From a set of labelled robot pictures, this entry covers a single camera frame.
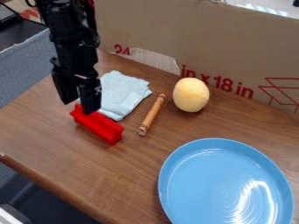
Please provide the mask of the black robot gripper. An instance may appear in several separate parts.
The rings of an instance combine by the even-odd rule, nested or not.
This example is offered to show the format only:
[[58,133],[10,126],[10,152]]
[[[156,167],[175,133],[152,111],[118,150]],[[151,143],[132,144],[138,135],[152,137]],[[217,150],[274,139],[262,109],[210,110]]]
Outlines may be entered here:
[[102,85],[95,69],[99,39],[51,38],[51,41],[58,54],[51,58],[51,76],[60,100],[70,104],[79,98],[83,112],[90,115],[102,104]]

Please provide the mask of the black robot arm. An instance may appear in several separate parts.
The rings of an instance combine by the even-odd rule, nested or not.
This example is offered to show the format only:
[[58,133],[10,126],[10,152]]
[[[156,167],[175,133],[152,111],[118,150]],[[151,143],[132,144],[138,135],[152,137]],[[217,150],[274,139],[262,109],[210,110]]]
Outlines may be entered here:
[[90,115],[100,108],[102,85],[95,65],[100,44],[94,9],[80,0],[35,0],[50,28],[56,57],[51,77],[64,104],[80,100]]

